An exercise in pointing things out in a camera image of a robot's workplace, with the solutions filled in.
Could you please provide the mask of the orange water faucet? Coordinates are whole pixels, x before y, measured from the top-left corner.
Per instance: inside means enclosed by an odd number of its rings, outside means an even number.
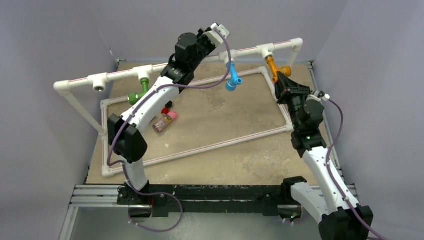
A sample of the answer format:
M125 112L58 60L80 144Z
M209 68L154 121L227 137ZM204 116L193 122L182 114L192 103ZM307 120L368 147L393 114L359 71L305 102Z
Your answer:
M269 55L265 58L265 62L268 64L273 78L272 78L272 82L275 84L279 81L278 78L278 73L282 73L283 75L285 75L286 77L290 77L292 75L292 69L290 66L282 66L282 67L277 67L275 64L275 60L274 57L272 55Z

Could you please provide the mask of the white PVC pipe frame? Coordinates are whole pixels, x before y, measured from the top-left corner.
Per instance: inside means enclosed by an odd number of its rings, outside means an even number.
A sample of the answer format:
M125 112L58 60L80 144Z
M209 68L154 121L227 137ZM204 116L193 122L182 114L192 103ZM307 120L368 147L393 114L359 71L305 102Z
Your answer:
M251 48L234 50L229 48L229 44L227 41L223 41L225 44L226 50L217 55L207 56L205 58L206 62L223 62L227 65L227 72L222 77L208 78L199 81L195 81L194 83L190 83L189 85L183 85L183 89L209 89L217 86L219 83L223 81L228 81L231 85L235 85L237 80L236 77L249 76L253 74L262 74L265 78L266 82L269 86L272 85L272 81L270 79L269 74L266 72L264 67L258 67L255 69L250 69L246 71L242 71L237 73L235 70L234 60L237 57L244 57L249 55L262 55L265 60L269 59L273 56L274 51L283 50L283 49L291 49L291 54L287 65L283 67L285 73L291 71L291 68L297 58L299 51L303 46L302 38L294 38L289 41L279 42L279 43L267 43L258 45ZM71 93L71 90L74 88L78 88L81 86L92 85L93 89L97 92L102 92L107 83L111 81L118 81L129 77L137 76L142 83L146 83L146 80L149 78L151 73L158 72L165 68L165 64L157 64L157 65L143 65L138 66L130 70L117 71L112 73L99 73L90 75L86 78L80 78L75 80L63 80L57 81L54 83L53 88L56 90L58 94L63 96L81 115L85 118L89 124L91 124L99 133L102 140L102 167L101 174L103 177L108 178L114 176L119 173L124 172L124 167L113 167L113 164L110 162L112 158L111 149L108 143L109 127L106 125L106 114L109 105L113 105L116 103L122 103L125 99L124 97L106 99L101 101L100 109L102 115L102 121L98 122L94 119L94 117L88 113L88 111L81 105L81 103L74 97ZM159 106L163 102L168 102L177 96L177 88L178 85L172 83L172 81L168 78L159 77L155 84L150 88L141 98L140 100L129 109L128 116L131 119L132 123L137 124L138 126L146 126L148 124L147 114L150 112L154 112L159 109ZM232 146L235 144L244 143L250 140L255 140L279 133L284 133L288 131L292 131L292 121L289 119L288 111L285 107L280 107L280 111L286 121L286 125L283 127L278 127L275 129L263 131L260 133L255 133L251 135L246 135L239 138L234 138L228 141L215 143L212 145L208 145L205 147L200 147L196 149L191 149L188 151L183 151L176 153L174 155L159 157L155 159L148 160L144 163L144 166L152 166L160 163L165 163L177 159L181 159L188 156L193 156L195 154L209 152L215 149L220 149L228 146Z

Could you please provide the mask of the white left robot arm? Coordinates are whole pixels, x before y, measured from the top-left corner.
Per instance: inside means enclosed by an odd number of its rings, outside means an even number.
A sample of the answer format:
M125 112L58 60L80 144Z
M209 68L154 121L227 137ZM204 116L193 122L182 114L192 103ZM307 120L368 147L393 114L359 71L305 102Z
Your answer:
M210 53L221 44L229 47L229 36L229 30L223 25L200 29L198 34L180 35L174 53L154 86L133 107L107 119L109 152L120 156L126 184L132 188L129 197L136 204L142 205L149 199L145 188L149 181L143 163L148 144L143 132L165 104L190 88L195 70Z

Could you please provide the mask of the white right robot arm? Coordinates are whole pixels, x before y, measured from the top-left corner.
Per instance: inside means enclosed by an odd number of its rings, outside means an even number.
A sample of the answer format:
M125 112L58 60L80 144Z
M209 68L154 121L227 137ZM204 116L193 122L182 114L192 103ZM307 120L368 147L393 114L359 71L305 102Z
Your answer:
M289 79L282 72L274 77L276 103L286 105L293 125L291 143L312 171L322 195L306 182L289 184L280 196L288 204L298 202L317 222L323 240L366 240L374 214L362 206L348 189L331 160L328 146L319 129L324 121L324 102L331 97Z

